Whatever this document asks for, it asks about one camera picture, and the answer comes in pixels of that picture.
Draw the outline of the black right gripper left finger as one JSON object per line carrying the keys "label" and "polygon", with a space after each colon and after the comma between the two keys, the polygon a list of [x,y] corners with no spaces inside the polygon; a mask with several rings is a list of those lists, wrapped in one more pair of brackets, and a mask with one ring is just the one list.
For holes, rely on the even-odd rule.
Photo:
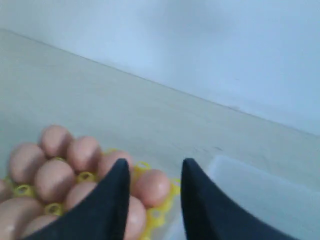
{"label": "black right gripper left finger", "polygon": [[129,199],[129,165],[124,158],[120,158],[79,204],[26,239],[122,240]]}

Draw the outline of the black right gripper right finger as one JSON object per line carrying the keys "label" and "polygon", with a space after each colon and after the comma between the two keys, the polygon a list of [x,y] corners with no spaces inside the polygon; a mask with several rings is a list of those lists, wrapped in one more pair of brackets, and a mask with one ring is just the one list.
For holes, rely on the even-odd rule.
{"label": "black right gripper right finger", "polygon": [[181,211],[187,240],[292,239],[235,203],[193,158],[182,162]]}

